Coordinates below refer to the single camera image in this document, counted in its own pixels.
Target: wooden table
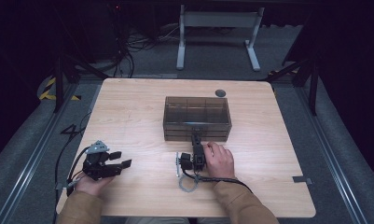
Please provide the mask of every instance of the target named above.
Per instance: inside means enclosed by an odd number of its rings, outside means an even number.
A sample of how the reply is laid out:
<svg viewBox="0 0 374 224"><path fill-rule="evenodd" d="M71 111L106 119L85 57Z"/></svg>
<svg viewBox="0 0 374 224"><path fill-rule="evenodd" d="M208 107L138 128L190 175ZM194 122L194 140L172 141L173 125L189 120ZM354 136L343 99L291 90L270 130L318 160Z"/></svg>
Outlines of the wooden table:
<svg viewBox="0 0 374 224"><path fill-rule="evenodd" d="M102 140L111 148L109 152L122 151L115 163L132 159L132 166L104 190L103 215L226 215L212 183L200 183L190 193L179 188L175 153L191 153L192 146L190 142L164 141L162 126L166 96L215 97L216 90L224 90L228 98L232 129L228 141L220 144L232 151L236 176L277 217L315 215L306 183L293 181L292 176L302 172L270 84L124 78L104 82L77 152ZM84 158L76 171L82 169ZM58 212L65 200L63 194Z"/></svg>

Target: gray carpet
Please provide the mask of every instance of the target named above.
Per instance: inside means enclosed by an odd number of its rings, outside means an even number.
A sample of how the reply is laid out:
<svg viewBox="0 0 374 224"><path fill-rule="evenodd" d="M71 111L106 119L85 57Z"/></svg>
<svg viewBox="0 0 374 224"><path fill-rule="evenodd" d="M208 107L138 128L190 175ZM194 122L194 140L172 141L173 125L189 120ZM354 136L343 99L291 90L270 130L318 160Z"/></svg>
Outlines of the gray carpet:
<svg viewBox="0 0 374 224"><path fill-rule="evenodd" d="M281 62L293 43L300 27L261 28L255 44L256 55L261 65L260 72L253 72L247 52L243 46L250 31L235 29L227 35L213 30L193 30L187 34L185 69L175 69L178 42L158 44L153 49L133 53L135 77L180 78L180 79L223 79L256 80L270 70L281 69ZM127 62L122 62L123 74L129 72ZM338 187L324 158L320 142L303 110L304 102L298 99L296 90L289 83L273 83L277 101L284 116L292 143L298 156L303 174L314 181L309 185L317 214L313 218L280 218L281 223L353 223ZM50 137L40 163L27 186L16 202L16 209L9 215L8 223L50 223L55 207L54 169L55 162L69 135L62 130L75 124L84 127L92 101L100 88L101 81L84 76L76 88L80 101L70 101ZM8 143L0 155L0 211L18 176L29 160L41 133L52 116L54 101L42 101L30 118ZM358 151L339 115L331 104L322 83L317 98L318 119L334 150L344 174L348 177L356 200L367 218L374 223L374 174ZM62 155L59 179L65 179L76 155L81 137L76 137ZM123 223L124 217L103 217L103 223Z"/></svg>

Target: human hand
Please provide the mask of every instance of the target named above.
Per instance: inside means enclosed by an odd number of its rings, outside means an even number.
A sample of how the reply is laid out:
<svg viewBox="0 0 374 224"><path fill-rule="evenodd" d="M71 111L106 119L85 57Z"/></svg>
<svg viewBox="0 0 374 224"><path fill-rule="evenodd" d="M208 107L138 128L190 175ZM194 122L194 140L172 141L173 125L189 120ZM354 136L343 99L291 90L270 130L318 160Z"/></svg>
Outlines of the human hand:
<svg viewBox="0 0 374 224"><path fill-rule="evenodd" d="M236 178L233 155L228 149L214 142L204 146L207 171L210 177Z"/></svg>
<svg viewBox="0 0 374 224"><path fill-rule="evenodd" d="M85 173L80 174L77 178L80 178L76 183L76 190L88 193L93 196L99 196L102 189L107 186L115 177L106 177L99 180L93 180L88 177Z"/></svg>

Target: brown sleeve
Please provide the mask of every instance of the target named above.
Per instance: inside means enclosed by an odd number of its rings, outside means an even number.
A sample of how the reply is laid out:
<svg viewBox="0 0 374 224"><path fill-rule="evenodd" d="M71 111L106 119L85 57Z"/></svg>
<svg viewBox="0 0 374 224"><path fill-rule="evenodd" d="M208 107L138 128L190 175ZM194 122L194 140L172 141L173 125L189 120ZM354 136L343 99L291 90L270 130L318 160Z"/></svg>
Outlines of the brown sleeve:
<svg viewBox="0 0 374 224"><path fill-rule="evenodd" d="M103 201L85 192L74 191L58 215L58 224L96 224L100 223Z"/></svg>
<svg viewBox="0 0 374 224"><path fill-rule="evenodd" d="M214 192L233 224L279 223L274 214L245 186L221 181L215 185Z"/></svg>

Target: brown translucent box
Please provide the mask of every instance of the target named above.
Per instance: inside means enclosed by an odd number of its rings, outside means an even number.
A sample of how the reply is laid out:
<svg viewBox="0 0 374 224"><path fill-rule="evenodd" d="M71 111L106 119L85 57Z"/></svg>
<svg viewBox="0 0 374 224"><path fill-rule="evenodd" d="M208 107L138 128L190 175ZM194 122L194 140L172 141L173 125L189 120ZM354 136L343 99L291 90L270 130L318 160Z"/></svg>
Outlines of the brown translucent box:
<svg viewBox="0 0 374 224"><path fill-rule="evenodd" d="M166 97L163 118L166 141L226 142L232 127L227 98Z"/></svg>

